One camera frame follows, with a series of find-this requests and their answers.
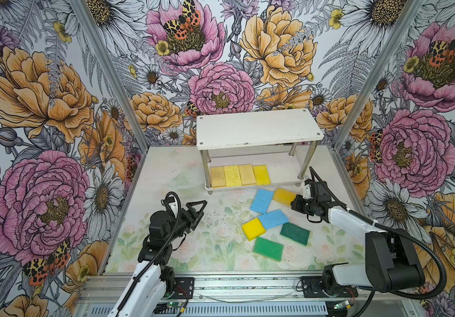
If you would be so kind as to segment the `tan beige sponge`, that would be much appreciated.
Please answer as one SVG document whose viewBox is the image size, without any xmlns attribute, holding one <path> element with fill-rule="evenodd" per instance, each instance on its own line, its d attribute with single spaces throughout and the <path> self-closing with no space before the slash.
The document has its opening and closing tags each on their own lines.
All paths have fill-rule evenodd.
<svg viewBox="0 0 455 317">
<path fill-rule="evenodd" d="M 226 175 L 223 166 L 215 166 L 210 168 L 211 186 L 213 188 L 226 187 Z"/>
</svg>

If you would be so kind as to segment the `pale yellow porous sponge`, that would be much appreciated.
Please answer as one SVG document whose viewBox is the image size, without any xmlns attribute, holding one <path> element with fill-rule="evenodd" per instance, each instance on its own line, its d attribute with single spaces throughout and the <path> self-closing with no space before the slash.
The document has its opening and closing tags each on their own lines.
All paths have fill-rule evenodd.
<svg viewBox="0 0 455 317">
<path fill-rule="evenodd" d="M 242 186 L 241 175 L 240 175 L 238 165 L 225 166 L 224 175 L 225 175 L 227 187 Z"/>
</svg>

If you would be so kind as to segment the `small blue sponge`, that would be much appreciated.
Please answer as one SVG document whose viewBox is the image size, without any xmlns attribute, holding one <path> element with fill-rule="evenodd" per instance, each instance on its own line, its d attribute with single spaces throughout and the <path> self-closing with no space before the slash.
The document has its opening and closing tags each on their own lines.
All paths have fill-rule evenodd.
<svg viewBox="0 0 455 317">
<path fill-rule="evenodd" d="M 249 209 L 259 214 L 265 214 L 271 204 L 273 196 L 274 192 L 272 191 L 258 189 Z"/>
</svg>

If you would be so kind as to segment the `yellow sponge green underside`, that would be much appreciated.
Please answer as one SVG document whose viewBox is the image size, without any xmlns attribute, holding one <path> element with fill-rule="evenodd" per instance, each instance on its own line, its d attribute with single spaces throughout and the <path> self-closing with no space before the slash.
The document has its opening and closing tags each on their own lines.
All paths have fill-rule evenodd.
<svg viewBox="0 0 455 317">
<path fill-rule="evenodd" d="M 271 185 L 271 178 L 266 165 L 254 165 L 253 172 L 255 175 L 256 185 L 267 186 Z"/>
</svg>

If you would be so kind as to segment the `white two-tier shelf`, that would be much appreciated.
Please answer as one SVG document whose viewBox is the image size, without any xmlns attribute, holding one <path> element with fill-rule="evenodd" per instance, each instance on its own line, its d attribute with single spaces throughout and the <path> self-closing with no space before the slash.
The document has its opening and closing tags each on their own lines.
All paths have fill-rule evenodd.
<svg viewBox="0 0 455 317">
<path fill-rule="evenodd" d="M 197 149 L 209 194 L 217 166 L 265 166 L 273 186 L 300 187 L 317 145 L 325 137 L 303 109 L 206 115 L 197 118 Z"/>
</svg>

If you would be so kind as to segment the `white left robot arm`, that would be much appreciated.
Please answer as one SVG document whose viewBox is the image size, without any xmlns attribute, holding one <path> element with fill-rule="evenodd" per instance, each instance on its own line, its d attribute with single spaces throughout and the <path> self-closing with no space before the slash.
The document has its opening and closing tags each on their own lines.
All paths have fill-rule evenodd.
<svg viewBox="0 0 455 317">
<path fill-rule="evenodd" d="M 175 272 L 168 265 L 172 242 L 185 239 L 198 227 L 207 204 L 201 200 L 183 207 L 173 193 L 162 200 L 164 209 L 151 215 L 138 264 L 108 316 L 152 316 L 159 302 L 174 292 Z"/>
</svg>

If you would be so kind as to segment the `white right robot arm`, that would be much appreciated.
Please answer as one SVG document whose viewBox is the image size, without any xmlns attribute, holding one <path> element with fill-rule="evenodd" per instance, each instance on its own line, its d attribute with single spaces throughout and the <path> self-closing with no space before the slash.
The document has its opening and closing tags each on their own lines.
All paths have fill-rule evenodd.
<svg viewBox="0 0 455 317">
<path fill-rule="evenodd" d="M 326 183 L 306 180 L 304 193 L 291 203 L 294 211 L 313 216 L 345 231 L 362 244 L 366 252 L 360 264 L 332 264 L 323 269 L 322 290 L 336 295 L 342 287 L 361 287 L 391 293 L 425 283 L 425 276 L 411 240 L 404 231 L 391 232 L 376 222 L 337 202 Z"/>
</svg>

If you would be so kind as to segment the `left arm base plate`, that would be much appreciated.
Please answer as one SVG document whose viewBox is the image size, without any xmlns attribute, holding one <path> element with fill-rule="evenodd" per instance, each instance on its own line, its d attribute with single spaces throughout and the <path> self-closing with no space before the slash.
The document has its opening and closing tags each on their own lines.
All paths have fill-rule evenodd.
<svg viewBox="0 0 455 317">
<path fill-rule="evenodd" d="M 165 299 L 185 300 L 192 299 L 195 289 L 194 277 L 176 277 L 175 285 L 170 294 L 165 296 Z"/>
</svg>

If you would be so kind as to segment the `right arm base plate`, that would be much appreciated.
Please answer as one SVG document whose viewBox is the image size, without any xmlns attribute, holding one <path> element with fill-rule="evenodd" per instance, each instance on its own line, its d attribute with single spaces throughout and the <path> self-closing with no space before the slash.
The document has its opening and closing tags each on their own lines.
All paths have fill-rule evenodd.
<svg viewBox="0 0 455 317">
<path fill-rule="evenodd" d="M 355 287 L 338 285 L 333 279 L 323 281 L 320 276 L 303 276 L 298 283 L 305 298 L 357 298 Z"/>
</svg>

